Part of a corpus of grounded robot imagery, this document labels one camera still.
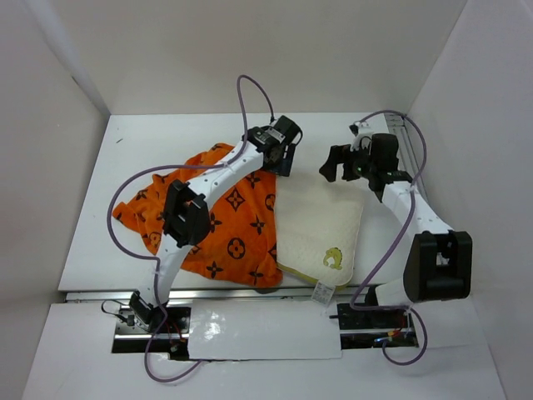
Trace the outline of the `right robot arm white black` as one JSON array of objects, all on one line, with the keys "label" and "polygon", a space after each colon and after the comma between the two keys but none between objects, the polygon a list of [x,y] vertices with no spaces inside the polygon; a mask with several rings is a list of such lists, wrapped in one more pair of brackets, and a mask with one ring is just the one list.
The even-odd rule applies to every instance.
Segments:
[{"label": "right robot arm white black", "polygon": [[[391,247],[363,280],[365,302],[351,302],[367,323],[383,326],[392,310],[407,311],[415,303],[467,298],[471,293],[473,241],[440,219],[416,188],[416,180],[399,168],[399,143],[390,133],[364,134],[353,144],[330,148],[320,174],[330,183],[343,167],[345,181],[365,179],[381,204],[401,222]],[[400,279],[378,286],[370,282],[395,252],[402,238],[411,248]]]}]

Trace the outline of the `cream white pillow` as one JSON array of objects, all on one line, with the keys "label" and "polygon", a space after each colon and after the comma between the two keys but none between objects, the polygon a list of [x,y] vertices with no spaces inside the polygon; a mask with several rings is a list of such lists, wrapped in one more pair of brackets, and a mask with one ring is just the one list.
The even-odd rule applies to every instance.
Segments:
[{"label": "cream white pillow", "polygon": [[350,182],[295,172],[276,180],[276,263],[283,284],[336,290],[354,275],[365,196]]}]

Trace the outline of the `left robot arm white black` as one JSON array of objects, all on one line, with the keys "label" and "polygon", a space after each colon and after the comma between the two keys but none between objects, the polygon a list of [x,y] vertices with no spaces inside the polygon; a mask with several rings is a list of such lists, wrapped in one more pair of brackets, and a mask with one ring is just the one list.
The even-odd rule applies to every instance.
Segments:
[{"label": "left robot arm white black", "polygon": [[138,327],[156,333],[166,321],[172,283],[188,252],[210,232],[210,211],[218,199],[258,170],[289,175],[296,137],[303,137],[301,128],[281,116],[269,125],[250,128],[215,167],[207,167],[188,182],[170,184],[155,271],[151,281],[136,289],[129,301]]}]

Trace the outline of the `orange patterned pillowcase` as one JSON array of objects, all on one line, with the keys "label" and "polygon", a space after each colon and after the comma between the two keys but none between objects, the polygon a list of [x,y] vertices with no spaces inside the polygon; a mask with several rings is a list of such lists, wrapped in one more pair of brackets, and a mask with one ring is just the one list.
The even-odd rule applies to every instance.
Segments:
[{"label": "orange patterned pillowcase", "polygon": [[[152,183],[127,203],[120,202],[112,216],[138,233],[154,254],[162,240],[162,212],[172,181],[186,182],[201,173],[177,169],[152,175]],[[276,175],[256,171],[240,180],[210,211],[210,232],[188,253],[182,269],[212,280],[255,288],[273,288],[281,283],[276,263]]]}]

